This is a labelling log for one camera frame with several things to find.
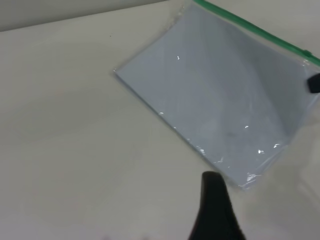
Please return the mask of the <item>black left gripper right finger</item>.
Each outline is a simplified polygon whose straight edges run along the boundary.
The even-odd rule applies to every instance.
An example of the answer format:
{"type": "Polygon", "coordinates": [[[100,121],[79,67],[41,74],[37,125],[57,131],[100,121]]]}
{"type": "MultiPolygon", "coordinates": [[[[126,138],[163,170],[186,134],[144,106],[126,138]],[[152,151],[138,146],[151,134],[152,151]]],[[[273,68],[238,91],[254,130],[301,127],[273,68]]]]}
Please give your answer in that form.
{"type": "Polygon", "coordinates": [[[306,80],[306,86],[311,94],[320,93],[320,73],[317,73],[306,80]]]}

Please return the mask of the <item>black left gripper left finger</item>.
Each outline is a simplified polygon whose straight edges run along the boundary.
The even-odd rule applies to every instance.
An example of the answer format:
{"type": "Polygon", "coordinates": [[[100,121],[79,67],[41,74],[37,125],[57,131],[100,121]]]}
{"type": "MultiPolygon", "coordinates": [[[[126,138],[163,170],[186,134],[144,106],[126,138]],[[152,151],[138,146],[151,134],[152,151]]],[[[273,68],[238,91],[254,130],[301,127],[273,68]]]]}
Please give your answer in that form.
{"type": "Polygon", "coordinates": [[[213,171],[203,172],[199,211],[189,239],[244,240],[245,238],[222,175],[213,171]]]}

